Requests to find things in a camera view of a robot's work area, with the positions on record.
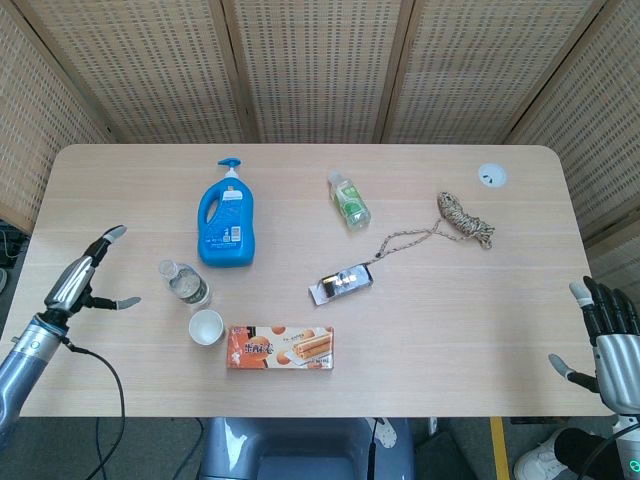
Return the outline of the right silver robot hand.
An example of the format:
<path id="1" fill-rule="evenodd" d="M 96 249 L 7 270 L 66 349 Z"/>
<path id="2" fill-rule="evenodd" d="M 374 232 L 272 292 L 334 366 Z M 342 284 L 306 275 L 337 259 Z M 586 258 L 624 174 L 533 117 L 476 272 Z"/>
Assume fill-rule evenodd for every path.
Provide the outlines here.
<path id="1" fill-rule="evenodd" d="M 593 376 L 570 368 L 558 355 L 548 359 L 567 381 L 600 396 L 612 412 L 639 414 L 639 313 L 619 289 L 585 276 L 569 289 L 583 315 L 595 365 Z"/>

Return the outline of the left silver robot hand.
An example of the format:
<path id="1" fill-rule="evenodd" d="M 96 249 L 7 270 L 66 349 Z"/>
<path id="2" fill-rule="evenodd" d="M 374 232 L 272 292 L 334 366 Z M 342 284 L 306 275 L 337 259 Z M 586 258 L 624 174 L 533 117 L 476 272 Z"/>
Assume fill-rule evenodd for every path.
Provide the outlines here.
<path id="1" fill-rule="evenodd" d="M 65 325 L 82 308 L 124 310 L 141 301 L 140 297 L 110 300 L 92 295 L 91 279 L 105 257 L 109 247 L 127 231 L 124 225 L 107 230 L 85 250 L 83 255 L 69 264 L 44 300 L 46 310 L 41 318 L 50 324 Z"/>

